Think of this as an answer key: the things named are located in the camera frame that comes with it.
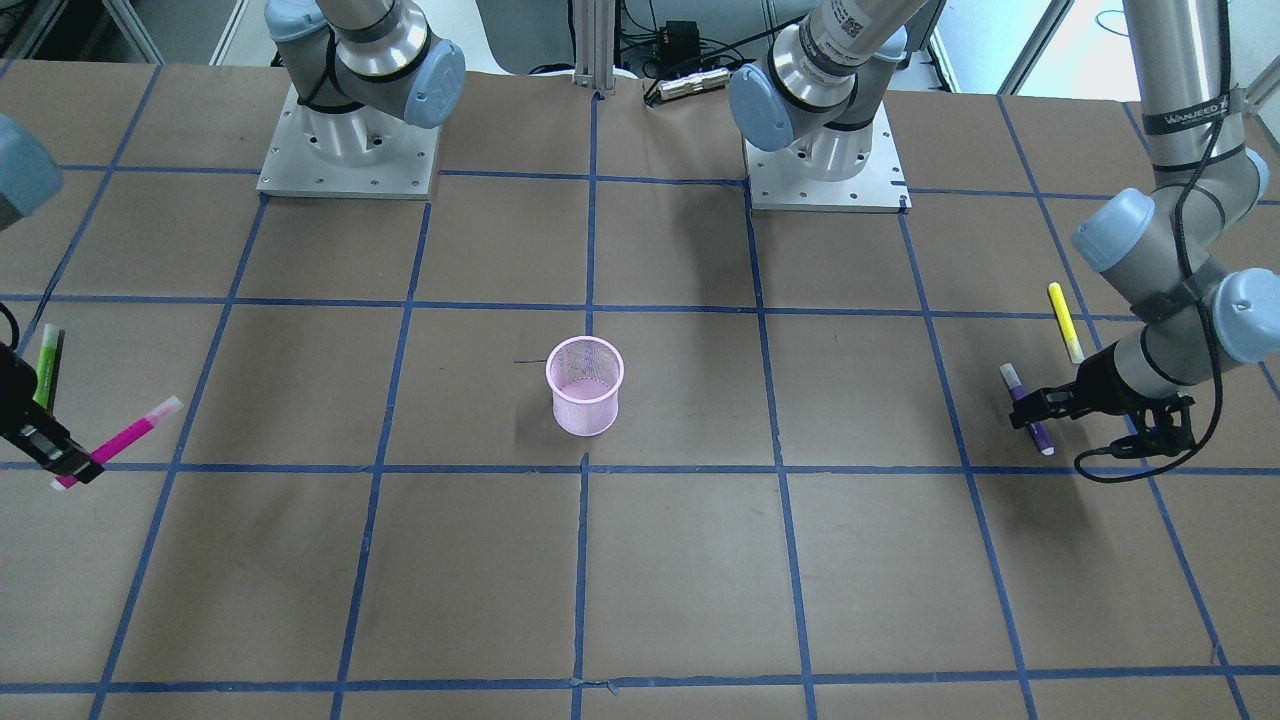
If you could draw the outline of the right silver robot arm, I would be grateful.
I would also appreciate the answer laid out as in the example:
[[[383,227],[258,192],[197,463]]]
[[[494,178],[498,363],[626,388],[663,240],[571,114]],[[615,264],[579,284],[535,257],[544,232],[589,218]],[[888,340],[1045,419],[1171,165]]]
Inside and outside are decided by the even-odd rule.
[[[467,63],[416,1],[269,1],[264,19],[291,77],[257,188],[275,197],[422,199],[438,133],[456,109]],[[3,438],[52,477],[86,486],[106,465],[183,409],[170,397],[87,450],[52,415],[61,331],[46,325],[38,356],[17,352],[20,332],[4,310]]]

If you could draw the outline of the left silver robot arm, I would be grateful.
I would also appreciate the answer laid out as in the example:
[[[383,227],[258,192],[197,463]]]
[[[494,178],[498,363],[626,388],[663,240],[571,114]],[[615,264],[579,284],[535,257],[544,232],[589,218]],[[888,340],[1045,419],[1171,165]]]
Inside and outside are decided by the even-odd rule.
[[[1116,459],[1202,447],[1190,389],[1277,351],[1277,275],[1230,272],[1212,245],[1261,200],[1265,160],[1245,143],[1245,96],[1233,79],[1225,1],[1123,5],[1156,186],[1126,188],[1071,243],[1140,319],[1140,329],[1082,361],[1074,380],[1023,395],[1010,424],[1092,413],[1128,416]],[[765,152],[820,132],[855,131],[884,94],[877,60],[899,53],[915,1],[820,1],[787,23],[765,55],[732,73],[730,106]]]

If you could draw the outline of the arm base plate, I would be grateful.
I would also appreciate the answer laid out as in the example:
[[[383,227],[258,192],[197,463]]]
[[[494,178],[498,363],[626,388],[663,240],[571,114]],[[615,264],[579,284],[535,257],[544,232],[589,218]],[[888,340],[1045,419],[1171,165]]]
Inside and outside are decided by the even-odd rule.
[[[884,105],[860,129],[823,127],[774,152],[742,141],[742,152],[756,210],[901,213],[913,206]]]
[[[424,129],[374,108],[325,114],[289,88],[256,190],[294,199],[430,199],[440,129]]]

